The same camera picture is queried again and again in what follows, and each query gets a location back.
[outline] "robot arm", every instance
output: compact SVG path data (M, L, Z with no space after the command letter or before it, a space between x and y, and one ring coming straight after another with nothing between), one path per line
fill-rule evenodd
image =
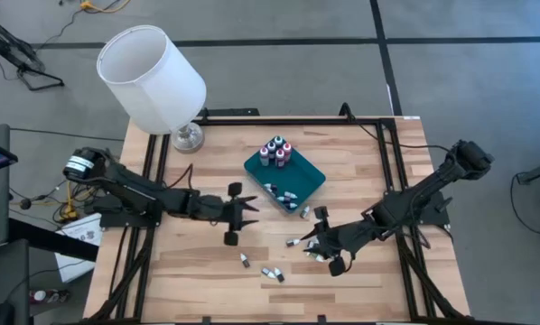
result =
M147 180L116 162L109 152L88 147L74 151L63 174L69 181L99 187L118 198L119 205L114 210L125 210L143 217L152 209L159 209L176 218L228 223L224 241L230 246L237 245L235 231L257 222L242 218L244 209L257 209L248 204L256 197L238 197L242 191L241 183L230 184L228 194L231 200L225 202L218 196L200 195L199 190L168 188ZM111 211L102 209L98 212Z
M307 251L333 258L331 274L340 275L345 272L344 261L340 257L342 250L349 251L354 259L359 249L371 240L384 241L402 231L403 226L418 222L434 193L457 180L478 180L490 170L493 160L475 143L460 140L447 153L436 172L412 188L386 193L381 201L362 212L363 220L330 227L326 208L317 208L314 211L320 222L303 239L316 236L319 244Z

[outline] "lamp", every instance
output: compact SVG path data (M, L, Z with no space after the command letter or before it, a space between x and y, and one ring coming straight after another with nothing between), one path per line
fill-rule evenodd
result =
M98 56L98 75L134 123L153 135L172 133L182 153L200 149L204 134L191 120L206 100L206 84L163 30L129 28Z

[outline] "white lamp shade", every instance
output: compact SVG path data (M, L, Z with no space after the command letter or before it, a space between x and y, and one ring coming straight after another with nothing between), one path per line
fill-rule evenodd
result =
M161 29L129 28L98 56L98 75L134 123L153 135L187 125L202 109L206 84Z

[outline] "lamp base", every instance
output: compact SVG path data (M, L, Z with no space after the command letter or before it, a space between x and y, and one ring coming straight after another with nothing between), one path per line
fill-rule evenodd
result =
M204 133L195 123L189 123L172 133L172 145L180 153L195 153L204 144Z

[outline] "teal tray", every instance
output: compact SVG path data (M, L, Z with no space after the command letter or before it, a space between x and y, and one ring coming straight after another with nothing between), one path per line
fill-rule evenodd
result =
M259 151L256 151L252 157L244 162L244 168L264 192L288 213L294 213L297 209L303 208L303 203L326 181L326 176L298 153L294 146L290 161L285 164L284 168L277 168L274 159L270 160L268 166L263 166L260 162ZM266 183L278 187L276 196L265 189L264 184ZM283 196L285 191L294 193L298 197L298 199L292 200L292 203L298 204L296 209L288 209L277 199L277 197Z

